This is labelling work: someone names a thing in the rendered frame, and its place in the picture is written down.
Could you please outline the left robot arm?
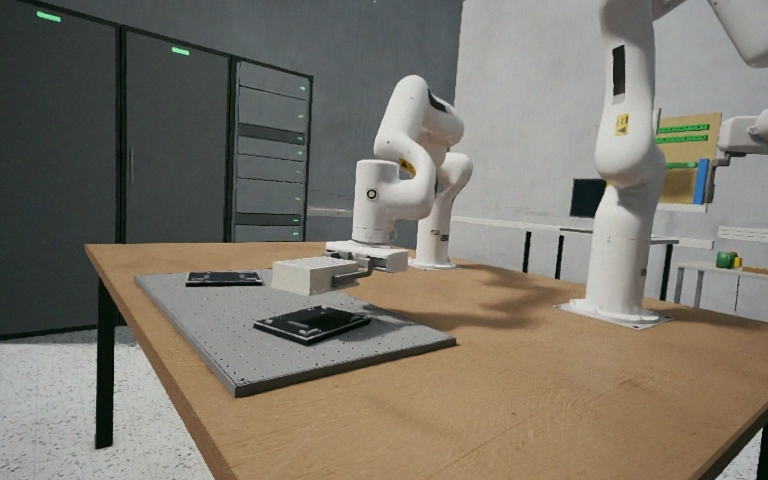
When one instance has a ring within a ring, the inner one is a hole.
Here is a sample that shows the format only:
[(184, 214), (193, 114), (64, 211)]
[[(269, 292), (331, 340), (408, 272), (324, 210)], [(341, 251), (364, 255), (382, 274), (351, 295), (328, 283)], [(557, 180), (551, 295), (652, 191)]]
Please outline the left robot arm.
[[(685, 1), (597, 0), (605, 103), (595, 164), (608, 183), (595, 216), (586, 298), (569, 302), (588, 316), (631, 324), (659, 321), (642, 308), (653, 220), (666, 174), (665, 155), (653, 131), (653, 22)], [(707, 1), (743, 61), (751, 68), (768, 68), (768, 0)]]

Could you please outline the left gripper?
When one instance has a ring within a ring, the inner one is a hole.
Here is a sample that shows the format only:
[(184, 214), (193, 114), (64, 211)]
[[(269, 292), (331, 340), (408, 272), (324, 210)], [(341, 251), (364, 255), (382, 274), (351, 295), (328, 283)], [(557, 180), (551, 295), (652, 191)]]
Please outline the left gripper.
[(731, 158), (745, 157), (746, 154), (768, 155), (768, 142), (763, 140), (757, 130), (759, 116), (737, 116), (721, 124), (718, 149), (725, 153), (725, 159), (713, 159), (710, 162), (703, 203), (712, 204), (715, 192), (715, 171), (718, 166), (730, 166)]

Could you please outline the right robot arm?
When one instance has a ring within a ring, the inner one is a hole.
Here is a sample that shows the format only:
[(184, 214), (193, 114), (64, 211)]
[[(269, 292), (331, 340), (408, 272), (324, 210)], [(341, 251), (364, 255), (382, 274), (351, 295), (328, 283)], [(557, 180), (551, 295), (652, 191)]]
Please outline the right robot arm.
[[(435, 97), (421, 77), (402, 79), (374, 142), (377, 160), (357, 162), (352, 239), (386, 245), (397, 237), (396, 219), (418, 220), (416, 259), (408, 259), (408, 265), (456, 268), (447, 261), (451, 210), (473, 165), (468, 156), (446, 148), (463, 134), (460, 114)], [(399, 170), (412, 180), (400, 180)], [(437, 185), (444, 185), (438, 193)]]

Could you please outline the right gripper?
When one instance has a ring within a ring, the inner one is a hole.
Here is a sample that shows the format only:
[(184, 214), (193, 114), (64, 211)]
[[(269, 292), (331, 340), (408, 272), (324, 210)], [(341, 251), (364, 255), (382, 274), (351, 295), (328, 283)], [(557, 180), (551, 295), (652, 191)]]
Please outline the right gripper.
[[(374, 245), (357, 241), (327, 242), (322, 256), (358, 262), (363, 271), (332, 276), (332, 287), (353, 283), (354, 279), (368, 277), (373, 270), (399, 273), (407, 271), (409, 251), (391, 248), (392, 244)], [(328, 252), (328, 251), (329, 252)], [(374, 262), (374, 263), (373, 263)]]

